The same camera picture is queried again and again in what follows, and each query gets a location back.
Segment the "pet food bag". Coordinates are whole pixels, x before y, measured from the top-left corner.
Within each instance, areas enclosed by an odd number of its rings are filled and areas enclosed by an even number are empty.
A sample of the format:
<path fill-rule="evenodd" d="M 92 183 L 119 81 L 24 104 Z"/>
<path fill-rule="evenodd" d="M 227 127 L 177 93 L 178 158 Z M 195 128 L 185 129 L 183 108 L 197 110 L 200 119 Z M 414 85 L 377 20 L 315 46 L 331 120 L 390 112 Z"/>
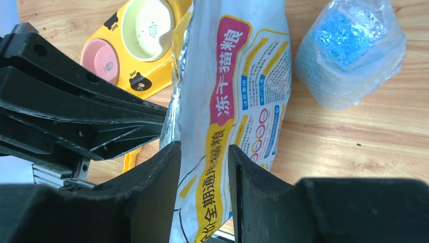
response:
<path fill-rule="evenodd" d="M 285 1 L 192 1 L 173 33 L 160 146 L 181 143 L 170 242 L 206 242 L 232 215 L 228 148 L 269 170 L 291 93 Z"/>

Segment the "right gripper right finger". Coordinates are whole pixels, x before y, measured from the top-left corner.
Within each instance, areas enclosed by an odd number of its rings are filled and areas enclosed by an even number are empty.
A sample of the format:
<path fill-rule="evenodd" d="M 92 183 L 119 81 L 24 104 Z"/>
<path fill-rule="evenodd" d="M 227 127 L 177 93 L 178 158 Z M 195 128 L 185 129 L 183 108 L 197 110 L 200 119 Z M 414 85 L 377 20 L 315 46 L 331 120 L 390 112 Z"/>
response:
<path fill-rule="evenodd" d="M 428 242 L 428 185 L 403 178 L 289 184 L 228 148 L 236 242 Z"/>

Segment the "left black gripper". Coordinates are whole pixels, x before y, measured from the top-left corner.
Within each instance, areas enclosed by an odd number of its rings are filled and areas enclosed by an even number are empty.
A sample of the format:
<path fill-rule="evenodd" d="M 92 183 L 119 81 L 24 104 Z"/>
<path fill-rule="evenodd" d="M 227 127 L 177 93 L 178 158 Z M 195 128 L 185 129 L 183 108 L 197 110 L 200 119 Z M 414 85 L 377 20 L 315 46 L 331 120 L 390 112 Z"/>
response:
<path fill-rule="evenodd" d="M 117 158 L 157 139 L 165 114 L 38 33 L 1 40 L 1 154 L 75 169 L 87 158 Z"/>

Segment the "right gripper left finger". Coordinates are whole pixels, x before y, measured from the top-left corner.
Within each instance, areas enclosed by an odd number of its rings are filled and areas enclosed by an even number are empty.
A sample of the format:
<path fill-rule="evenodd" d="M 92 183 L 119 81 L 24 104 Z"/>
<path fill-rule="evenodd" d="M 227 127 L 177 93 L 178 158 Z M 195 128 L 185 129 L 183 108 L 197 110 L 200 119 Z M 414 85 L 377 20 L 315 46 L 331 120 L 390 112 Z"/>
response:
<path fill-rule="evenodd" d="M 89 191 L 2 185 L 1 242 L 169 242 L 180 167 L 174 141 Z"/>

